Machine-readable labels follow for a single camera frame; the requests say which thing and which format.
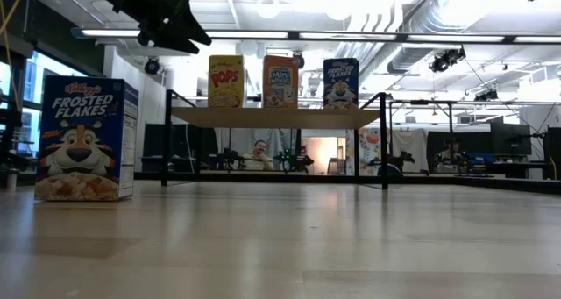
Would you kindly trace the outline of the orange Mini Wheats cereal box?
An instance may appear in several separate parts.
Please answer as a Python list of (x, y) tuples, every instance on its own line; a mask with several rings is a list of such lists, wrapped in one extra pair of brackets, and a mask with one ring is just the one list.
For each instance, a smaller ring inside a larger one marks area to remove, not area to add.
[(298, 65), (294, 58), (266, 55), (263, 60), (262, 105), (264, 108), (298, 106)]

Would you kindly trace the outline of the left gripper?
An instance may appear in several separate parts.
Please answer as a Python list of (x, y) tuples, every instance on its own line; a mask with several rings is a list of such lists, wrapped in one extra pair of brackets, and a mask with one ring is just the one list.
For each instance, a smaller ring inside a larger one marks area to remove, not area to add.
[(106, 0), (116, 13), (124, 12), (138, 22), (138, 43), (148, 46), (152, 42), (162, 47), (184, 53), (199, 53), (193, 44), (209, 46), (210, 36), (196, 20), (190, 0)]

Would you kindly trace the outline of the person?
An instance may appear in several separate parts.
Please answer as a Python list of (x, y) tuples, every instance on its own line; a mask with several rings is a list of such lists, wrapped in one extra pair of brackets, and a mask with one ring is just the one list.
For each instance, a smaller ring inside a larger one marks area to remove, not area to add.
[(239, 164), (242, 170), (273, 171), (273, 159), (266, 154), (266, 142), (257, 140), (251, 153), (242, 155), (243, 162)]
[(445, 149), (435, 156), (437, 173), (459, 173), (463, 156), (459, 152), (459, 142), (450, 138), (444, 142)]

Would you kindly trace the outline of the black aluminium table frame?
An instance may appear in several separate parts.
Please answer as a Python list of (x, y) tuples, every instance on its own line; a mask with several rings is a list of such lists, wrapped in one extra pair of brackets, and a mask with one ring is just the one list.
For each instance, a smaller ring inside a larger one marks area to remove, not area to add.
[(513, 178), (470, 177), (470, 176), (356, 176), (356, 175), (310, 175), (267, 173), (256, 171), (203, 171), (197, 173), (135, 173), (134, 181), (169, 182), (263, 182), (263, 183), (317, 183), (317, 184), (360, 184), (378, 185), (388, 189), (391, 185), (453, 185), (486, 189), (504, 189), (546, 195), (561, 196), (561, 181), (531, 181)]

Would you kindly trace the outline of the large glass window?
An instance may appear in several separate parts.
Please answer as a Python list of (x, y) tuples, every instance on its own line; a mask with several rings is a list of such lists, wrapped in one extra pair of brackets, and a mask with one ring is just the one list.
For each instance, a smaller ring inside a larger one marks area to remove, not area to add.
[(3, 93), (12, 97), (12, 85), (21, 84), (18, 95), (22, 98), (22, 126), (15, 130), (12, 148), (15, 154), (32, 161), (27, 173), (35, 171), (37, 166), (44, 81), (48, 75), (86, 76), (82, 71), (36, 51), (25, 61), (23, 69), (0, 62)]

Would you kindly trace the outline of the colourful printed poster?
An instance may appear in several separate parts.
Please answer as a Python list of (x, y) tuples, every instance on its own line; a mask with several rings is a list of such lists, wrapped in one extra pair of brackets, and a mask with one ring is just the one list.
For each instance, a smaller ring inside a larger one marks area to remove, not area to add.
[[(355, 142), (354, 130), (345, 131), (345, 172), (347, 175), (355, 175)], [(359, 150), (359, 174), (361, 176), (375, 176), (378, 174), (380, 165), (371, 165), (377, 160), (380, 162), (381, 137), (379, 128), (361, 128), (358, 130)]]

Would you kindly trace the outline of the blue Frosted Flakes cereal box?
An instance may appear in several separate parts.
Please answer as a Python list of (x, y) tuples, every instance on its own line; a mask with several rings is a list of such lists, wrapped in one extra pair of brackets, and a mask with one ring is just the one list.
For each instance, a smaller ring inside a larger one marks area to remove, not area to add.
[(132, 196), (139, 92), (119, 79), (48, 75), (35, 198), (114, 202)]
[(323, 61), (323, 107), (348, 110), (359, 107), (359, 61), (355, 58)]

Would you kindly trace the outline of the black background cabinet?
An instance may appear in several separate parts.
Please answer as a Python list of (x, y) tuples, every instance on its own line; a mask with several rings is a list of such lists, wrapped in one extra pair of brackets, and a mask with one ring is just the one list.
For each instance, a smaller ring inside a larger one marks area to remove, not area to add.
[(544, 140), (546, 179), (561, 181), (561, 127), (550, 127)]

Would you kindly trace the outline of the yellow Corn Pops cereal box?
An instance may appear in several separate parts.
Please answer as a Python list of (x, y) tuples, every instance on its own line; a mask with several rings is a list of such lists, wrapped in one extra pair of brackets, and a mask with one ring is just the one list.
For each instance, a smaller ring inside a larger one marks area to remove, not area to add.
[(245, 66), (242, 55), (211, 55), (208, 106), (242, 108), (245, 102)]

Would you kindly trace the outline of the white globe pendant lamp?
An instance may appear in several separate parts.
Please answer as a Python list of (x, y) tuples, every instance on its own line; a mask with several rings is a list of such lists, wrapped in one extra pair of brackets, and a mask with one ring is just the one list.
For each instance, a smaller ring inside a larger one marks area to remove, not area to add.
[(276, 0), (260, 0), (257, 12), (262, 18), (272, 19), (279, 15), (281, 8)]

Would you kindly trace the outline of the wooden shelf black metal legs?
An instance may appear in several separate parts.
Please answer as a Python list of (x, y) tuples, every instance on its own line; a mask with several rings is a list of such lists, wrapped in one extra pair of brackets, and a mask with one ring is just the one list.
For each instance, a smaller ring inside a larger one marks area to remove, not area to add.
[(160, 183), (166, 187), (170, 180), (170, 141), (172, 117), (177, 117), (196, 129), (202, 128), (274, 128), (274, 129), (325, 129), (353, 130), (354, 179), (362, 182), (365, 177), (359, 172), (359, 129), (375, 120), (380, 121), (381, 188), (389, 188), (387, 171), (387, 116), (385, 93), (372, 96), (357, 110), (290, 109), (290, 108), (198, 108), (176, 91), (166, 91), (164, 116), (164, 146), (161, 160)]

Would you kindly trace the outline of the black computer monitor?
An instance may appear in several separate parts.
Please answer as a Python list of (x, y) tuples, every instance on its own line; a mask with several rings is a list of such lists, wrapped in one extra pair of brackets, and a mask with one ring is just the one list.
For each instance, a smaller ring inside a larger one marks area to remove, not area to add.
[(531, 155), (528, 125), (491, 123), (492, 148), (495, 154)]

